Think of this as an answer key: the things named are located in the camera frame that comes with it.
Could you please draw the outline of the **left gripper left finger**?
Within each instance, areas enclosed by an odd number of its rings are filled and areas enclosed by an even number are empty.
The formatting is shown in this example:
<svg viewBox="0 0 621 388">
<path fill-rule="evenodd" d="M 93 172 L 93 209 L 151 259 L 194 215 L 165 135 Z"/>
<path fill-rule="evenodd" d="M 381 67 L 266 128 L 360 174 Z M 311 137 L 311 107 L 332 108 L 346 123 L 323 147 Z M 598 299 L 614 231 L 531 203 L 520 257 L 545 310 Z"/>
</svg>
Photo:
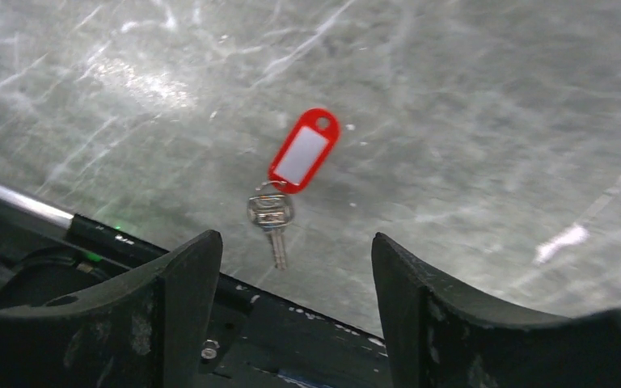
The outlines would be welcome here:
<svg viewBox="0 0 621 388">
<path fill-rule="evenodd" d="M 0 387 L 196 387 L 218 285 L 214 230 L 42 306 L 0 310 Z"/>
</svg>

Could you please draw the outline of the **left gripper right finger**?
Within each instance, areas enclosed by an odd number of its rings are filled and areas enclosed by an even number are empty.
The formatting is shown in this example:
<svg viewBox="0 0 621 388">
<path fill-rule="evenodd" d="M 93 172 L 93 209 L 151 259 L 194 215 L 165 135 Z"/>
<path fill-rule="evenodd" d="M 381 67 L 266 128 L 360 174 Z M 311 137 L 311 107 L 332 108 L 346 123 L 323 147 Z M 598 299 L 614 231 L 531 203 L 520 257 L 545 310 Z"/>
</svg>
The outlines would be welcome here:
<svg viewBox="0 0 621 388">
<path fill-rule="evenodd" d="M 371 248 L 396 387 L 621 387 L 621 308 L 577 318 L 494 297 L 385 234 Z"/>
</svg>

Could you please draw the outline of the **key with red label fob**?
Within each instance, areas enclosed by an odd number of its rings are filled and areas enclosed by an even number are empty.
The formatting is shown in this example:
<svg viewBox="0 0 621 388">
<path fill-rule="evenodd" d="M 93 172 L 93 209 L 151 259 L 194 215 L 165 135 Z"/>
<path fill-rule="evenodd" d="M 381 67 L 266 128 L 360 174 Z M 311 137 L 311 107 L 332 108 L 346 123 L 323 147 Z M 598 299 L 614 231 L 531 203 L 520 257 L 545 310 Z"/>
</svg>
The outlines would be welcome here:
<svg viewBox="0 0 621 388">
<path fill-rule="evenodd" d="M 287 268 L 284 231 L 295 218 L 292 195 L 315 177 L 340 133 L 339 121 L 327 109 L 312 108 L 301 114 L 273 157 L 267 179 L 247 200 L 248 219 L 267 236 L 277 270 Z"/>
</svg>

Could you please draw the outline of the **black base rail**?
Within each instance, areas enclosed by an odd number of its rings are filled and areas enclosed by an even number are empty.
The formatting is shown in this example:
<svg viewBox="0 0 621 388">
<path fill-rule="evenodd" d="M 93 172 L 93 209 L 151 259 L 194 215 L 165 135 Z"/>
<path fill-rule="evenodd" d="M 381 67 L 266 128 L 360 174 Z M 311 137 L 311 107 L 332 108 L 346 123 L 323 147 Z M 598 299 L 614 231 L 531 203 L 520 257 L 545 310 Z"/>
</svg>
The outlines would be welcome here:
<svg viewBox="0 0 621 388">
<path fill-rule="evenodd" d="M 389 387 L 382 341 L 0 184 L 0 387 Z"/>
</svg>

